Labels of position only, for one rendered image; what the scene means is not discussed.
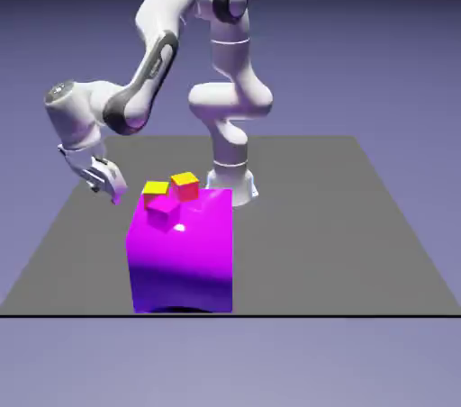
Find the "large magenta box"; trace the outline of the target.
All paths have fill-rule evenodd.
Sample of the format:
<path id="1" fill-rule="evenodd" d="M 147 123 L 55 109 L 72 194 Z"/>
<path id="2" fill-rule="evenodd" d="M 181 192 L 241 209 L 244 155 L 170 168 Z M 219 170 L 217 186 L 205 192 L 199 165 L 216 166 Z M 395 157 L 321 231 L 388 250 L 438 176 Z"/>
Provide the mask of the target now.
<path id="1" fill-rule="evenodd" d="M 162 232 L 148 225 L 142 198 L 137 202 L 125 241 L 134 311 L 231 312 L 232 192 L 201 189 L 180 204 L 179 223 Z"/>

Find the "small orange cube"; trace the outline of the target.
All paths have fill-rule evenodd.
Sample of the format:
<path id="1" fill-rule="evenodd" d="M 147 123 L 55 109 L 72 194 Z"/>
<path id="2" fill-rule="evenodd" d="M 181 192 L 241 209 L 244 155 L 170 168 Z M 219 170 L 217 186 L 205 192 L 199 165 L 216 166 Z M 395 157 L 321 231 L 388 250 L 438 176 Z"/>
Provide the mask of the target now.
<path id="1" fill-rule="evenodd" d="M 192 172 L 172 175 L 170 181 L 174 196 L 179 202 L 185 203 L 199 197 L 200 181 Z"/>

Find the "small magenta cube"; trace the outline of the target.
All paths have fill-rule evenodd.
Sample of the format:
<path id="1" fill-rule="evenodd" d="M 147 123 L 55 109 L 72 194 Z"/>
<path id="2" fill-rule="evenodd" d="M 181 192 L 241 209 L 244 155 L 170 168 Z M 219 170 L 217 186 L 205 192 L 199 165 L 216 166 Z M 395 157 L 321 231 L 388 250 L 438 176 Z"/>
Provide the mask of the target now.
<path id="1" fill-rule="evenodd" d="M 159 195 L 146 208 L 147 223 L 151 228 L 167 232 L 179 223 L 180 202 L 170 195 Z"/>

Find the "small yellow cube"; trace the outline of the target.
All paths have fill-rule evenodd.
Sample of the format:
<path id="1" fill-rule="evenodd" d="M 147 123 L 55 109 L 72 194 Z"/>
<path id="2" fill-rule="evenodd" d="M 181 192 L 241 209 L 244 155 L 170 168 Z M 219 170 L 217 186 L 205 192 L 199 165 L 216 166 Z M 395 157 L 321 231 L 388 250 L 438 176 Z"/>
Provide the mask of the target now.
<path id="1" fill-rule="evenodd" d="M 147 181 L 142 189 L 142 200 L 145 209 L 148 209 L 149 205 L 157 200 L 168 196 L 169 182 L 168 181 Z"/>

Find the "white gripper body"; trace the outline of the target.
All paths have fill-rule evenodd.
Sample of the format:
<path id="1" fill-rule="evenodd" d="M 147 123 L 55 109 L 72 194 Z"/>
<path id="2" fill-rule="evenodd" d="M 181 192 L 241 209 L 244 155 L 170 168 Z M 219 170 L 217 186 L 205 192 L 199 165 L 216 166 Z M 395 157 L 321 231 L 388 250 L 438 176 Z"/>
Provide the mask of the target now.
<path id="1" fill-rule="evenodd" d="M 123 196 L 127 191 L 122 172 L 115 163 L 105 157 L 104 144 L 80 149 L 66 149 L 59 144 L 58 150 L 71 170 L 87 184 L 91 182 L 98 185 L 100 191 L 106 192 L 111 197 L 116 194 Z"/>

